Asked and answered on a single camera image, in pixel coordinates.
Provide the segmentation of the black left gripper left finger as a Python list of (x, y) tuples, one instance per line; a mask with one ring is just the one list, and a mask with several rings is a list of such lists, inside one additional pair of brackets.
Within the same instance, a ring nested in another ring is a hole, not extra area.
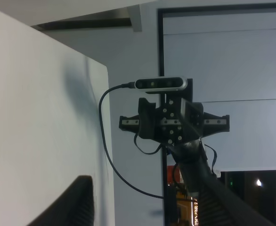
[(93, 180), (78, 176), (30, 226), (92, 226), (95, 220)]

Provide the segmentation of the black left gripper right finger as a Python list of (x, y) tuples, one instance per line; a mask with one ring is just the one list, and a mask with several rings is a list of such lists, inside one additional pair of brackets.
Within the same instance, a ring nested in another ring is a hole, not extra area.
[(187, 194), (197, 201), (199, 225), (272, 225), (217, 179), (208, 165), (207, 155), (200, 140), (172, 145), (170, 151), (179, 167)]

